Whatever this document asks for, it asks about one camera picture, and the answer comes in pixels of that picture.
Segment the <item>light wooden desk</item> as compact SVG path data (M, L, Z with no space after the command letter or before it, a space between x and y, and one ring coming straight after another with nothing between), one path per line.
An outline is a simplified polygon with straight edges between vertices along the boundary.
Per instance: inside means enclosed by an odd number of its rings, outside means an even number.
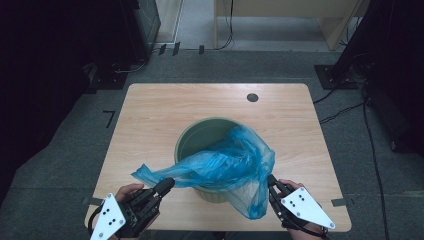
M330 50L336 50L354 17L363 17L371 0L213 0L214 44L218 45L218 18L315 18Z

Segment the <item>dark glass cabinet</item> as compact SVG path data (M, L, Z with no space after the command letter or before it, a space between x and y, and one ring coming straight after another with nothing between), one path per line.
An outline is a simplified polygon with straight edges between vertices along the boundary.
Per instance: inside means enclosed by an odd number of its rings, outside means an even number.
M144 59L148 60L161 25L156 0L134 0L135 15L142 36Z

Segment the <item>person's right hand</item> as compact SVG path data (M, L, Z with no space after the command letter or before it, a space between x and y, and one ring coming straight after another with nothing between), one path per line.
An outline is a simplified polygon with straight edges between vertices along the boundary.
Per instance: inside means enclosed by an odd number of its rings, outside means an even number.
M287 180L287 179L280 179L280 182L285 184L285 185L291 185L294 189L298 189L300 187L303 187L302 183L295 183L291 180ZM305 229L311 231L311 232L322 232L322 227L315 224L315 223L308 223L304 226ZM301 230L295 230L295 229L290 229L288 228L287 231L289 232L292 240L324 240L321 237L318 236L313 236L310 235L308 233L305 233Z

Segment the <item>black stand base plate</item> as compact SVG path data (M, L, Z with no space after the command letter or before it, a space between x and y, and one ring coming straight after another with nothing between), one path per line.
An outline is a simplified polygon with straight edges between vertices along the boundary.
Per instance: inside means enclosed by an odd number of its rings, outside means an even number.
M89 90L121 90L126 82L127 73L117 73L115 70L98 69L91 64L85 70L89 80Z
M324 90L353 90L358 88L358 84L350 72L337 75L333 65L315 65L314 69Z

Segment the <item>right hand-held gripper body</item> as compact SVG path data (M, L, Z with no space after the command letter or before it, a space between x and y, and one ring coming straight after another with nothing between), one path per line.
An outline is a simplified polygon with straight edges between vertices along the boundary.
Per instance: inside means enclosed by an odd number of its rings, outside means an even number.
M289 195L277 194L276 200L269 195L269 202L277 218L286 226L301 229L308 223L315 223L324 229L336 228L336 224L304 187L291 191Z

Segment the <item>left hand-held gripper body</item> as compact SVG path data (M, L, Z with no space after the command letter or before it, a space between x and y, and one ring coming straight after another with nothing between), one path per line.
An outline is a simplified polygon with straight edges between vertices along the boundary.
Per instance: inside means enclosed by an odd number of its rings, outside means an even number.
M109 194L89 218L90 240L109 240L125 223L118 201Z

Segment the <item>person's left hand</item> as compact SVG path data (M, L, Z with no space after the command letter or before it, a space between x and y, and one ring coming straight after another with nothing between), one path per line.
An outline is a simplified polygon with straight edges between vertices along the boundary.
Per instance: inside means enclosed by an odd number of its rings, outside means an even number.
M159 216L162 197L156 187L145 189L143 184L135 183L121 187L116 199L126 223L116 236L119 239L138 238Z

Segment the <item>green plastic trash bin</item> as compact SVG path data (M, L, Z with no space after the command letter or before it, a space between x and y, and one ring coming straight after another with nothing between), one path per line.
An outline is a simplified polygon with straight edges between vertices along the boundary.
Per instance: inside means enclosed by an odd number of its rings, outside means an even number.
M188 126L180 135L174 150L174 162L202 151L227 136L227 132L239 123L228 118L210 117Z

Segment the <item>blue plastic garbage bag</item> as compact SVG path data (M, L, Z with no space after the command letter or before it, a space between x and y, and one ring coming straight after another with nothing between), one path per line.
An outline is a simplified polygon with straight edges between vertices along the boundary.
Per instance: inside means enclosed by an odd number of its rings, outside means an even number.
M268 183L275 152L251 128L239 125L223 140L183 158L165 169L153 171L143 164L132 176L149 187L167 177L177 188L204 188L223 196L250 220L266 215Z

